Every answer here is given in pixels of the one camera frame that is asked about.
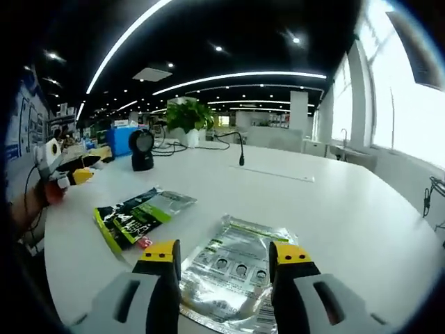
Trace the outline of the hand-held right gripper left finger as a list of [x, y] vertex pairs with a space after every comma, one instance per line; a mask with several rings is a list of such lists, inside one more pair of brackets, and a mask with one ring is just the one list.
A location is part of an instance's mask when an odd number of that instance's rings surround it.
[[180, 280], [180, 240], [153, 244], [132, 271], [121, 273], [96, 295], [72, 332], [177, 333]]

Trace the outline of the person's left hand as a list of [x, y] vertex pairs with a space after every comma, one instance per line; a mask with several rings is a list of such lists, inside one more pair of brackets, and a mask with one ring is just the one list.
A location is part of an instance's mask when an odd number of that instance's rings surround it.
[[57, 205], [63, 201], [67, 189], [61, 188], [57, 181], [49, 181], [44, 184], [44, 194], [48, 205]]

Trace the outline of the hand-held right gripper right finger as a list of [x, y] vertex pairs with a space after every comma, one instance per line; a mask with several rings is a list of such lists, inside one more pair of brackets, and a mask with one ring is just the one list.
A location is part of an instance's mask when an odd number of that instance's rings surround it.
[[332, 274], [321, 273], [302, 247], [269, 246], [271, 304], [279, 333], [390, 333], [364, 300]]

